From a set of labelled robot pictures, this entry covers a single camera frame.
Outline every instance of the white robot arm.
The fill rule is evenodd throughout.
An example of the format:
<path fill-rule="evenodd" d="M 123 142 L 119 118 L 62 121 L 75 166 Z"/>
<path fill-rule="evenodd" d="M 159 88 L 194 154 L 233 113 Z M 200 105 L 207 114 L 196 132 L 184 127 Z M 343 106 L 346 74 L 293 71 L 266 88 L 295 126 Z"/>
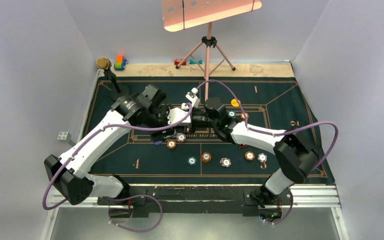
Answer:
<path fill-rule="evenodd" d="M 304 182 L 317 164 L 319 158 L 316 151 L 302 134 L 275 136 L 285 133 L 285 130 L 246 125 L 244 121 L 229 117 L 225 105 L 214 97 L 205 102 L 204 110 L 198 109 L 200 100 L 197 93 L 196 88 L 188 92 L 186 98 L 191 104 L 184 103 L 180 108 L 161 104 L 166 94 L 152 84 L 142 93 L 120 97 L 102 121 L 78 144 L 59 157 L 50 155 L 46 158 L 44 164 L 48 178 L 51 180 L 57 170 L 74 155 L 74 159 L 53 183 L 72 205 L 81 203 L 87 197 L 129 197 L 130 186 L 122 178 L 115 175 L 96 176 L 89 171 L 116 140 L 128 134 L 132 126 L 141 124 L 154 129 L 165 126 L 164 130 L 150 135 L 153 142 L 210 127 L 224 142 L 250 145 L 276 155 L 280 168 L 261 186 L 260 193 L 253 196 L 262 206 L 276 203 L 284 189 L 294 183 Z"/>

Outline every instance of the green felt table mat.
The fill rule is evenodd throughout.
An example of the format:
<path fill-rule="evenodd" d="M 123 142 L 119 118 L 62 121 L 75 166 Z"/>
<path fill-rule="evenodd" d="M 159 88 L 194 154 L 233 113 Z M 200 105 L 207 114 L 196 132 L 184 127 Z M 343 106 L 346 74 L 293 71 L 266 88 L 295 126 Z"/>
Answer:
<path fill-rule="evenodd" d="M 263 128 L 289 130 L 317 122 L 294 77 L 212 77 L 227 84 L 249 114 L 249 123 Z M 118 77 L 117 82 L 130 89 L 130 93 L 142 92 L 148 84 L 154 84 L 167 93 L 167 103 L 187 103 L 186 92 L 203 82 L 202 77 Z M 83 136 L 91 131 L 110 110 L 112 84 L 98 79 L 86 119 Z M 201 103 L 205 88 L 199 91 Z M 209 96 L 218 97 L 227 110 L 239 115 L 240 108 L 231 105 L 232 95 L 220 84 L 209 84 Z M 322 156 L 320 129 L 306 130 Z M 247 161 L 246 152 L 267 155 L 266 165 L 257 159 Z M 201 154 L 212 155 L 210 162 L 200 161 Z M 198 162 L 190 166 L 187 159 Z M 221 158 L 230 158 L 231 166 L 222 167 Z M 279 168 L 276 157 L 264 150 L 239 146 L 220 141 L 211 129 L 203 129 L 188 135 L 176 148 L 167 148 L 166 142 L 154 145 L 146 132 L 130 131 L 117 140 L 92 166 L 90 173 L 107 176 L 116 174 L 130 184 L 261 184 Z M 327 161 L 315 169 L 306 184 L 335 183 Z"/>

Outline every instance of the orange block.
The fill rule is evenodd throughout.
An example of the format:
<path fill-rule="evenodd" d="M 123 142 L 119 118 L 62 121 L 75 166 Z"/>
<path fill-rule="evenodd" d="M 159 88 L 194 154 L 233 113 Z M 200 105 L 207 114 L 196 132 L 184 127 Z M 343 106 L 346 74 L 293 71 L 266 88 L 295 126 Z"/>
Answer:
<path fill-rule="evenodd" d="M 123 55 L 118 55 L 117 58 L 115 59 L 115 62 L 116 63 L 122 63 L 124 58 L 125 57 Z"/>

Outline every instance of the printed number 4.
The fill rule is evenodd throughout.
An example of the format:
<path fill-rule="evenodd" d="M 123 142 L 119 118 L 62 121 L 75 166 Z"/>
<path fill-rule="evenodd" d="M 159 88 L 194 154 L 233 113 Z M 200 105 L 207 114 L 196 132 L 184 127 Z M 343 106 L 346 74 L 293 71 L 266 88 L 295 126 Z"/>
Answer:
<path fill-rule="evenodd" d="M 133 164 L 133 167 L 135 167 L 135 169 L 138 169 L 139 168 L 139 158 L 136 160 L 136 162 Z"/>
<path fill-rule="evenodd" d="M 300 122 L 299 121 L 290 121 L 291 126 L 299 126 Z"/>

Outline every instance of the white wall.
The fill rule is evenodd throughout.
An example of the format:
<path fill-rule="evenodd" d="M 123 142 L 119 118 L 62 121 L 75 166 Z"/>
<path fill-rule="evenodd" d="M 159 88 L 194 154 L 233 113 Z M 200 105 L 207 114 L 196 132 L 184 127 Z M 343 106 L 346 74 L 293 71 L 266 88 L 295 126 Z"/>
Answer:
<path fill-rule="evenodd" d="M 124 54 L 129 63 L 168 63 L 184 57 L 207 34 L 206 25 L 166 31 L 161 0 L 65 1 L 94 58 Z M 213 35 L 234 63 L 294 59 L 328 0 L 261 2 L 256 11 L 213 24 Z M 217 50 L 211 55 L 212 62 L 222 59 Z M 196 57 L 205 58 L 204 47 Z"/>
<path fill-rule="evenodd" d="M 293 66 L 318 119 L 339 125 L 329 164 L 351 239 L 384 239 L 384 0 L 330 0 Z"/>
<path fill-rule="evenodd" d="M 39 239 L 43 161 L 78 135 L 93 65 L 63 0 L 0 1 L 0 239 Z"/>

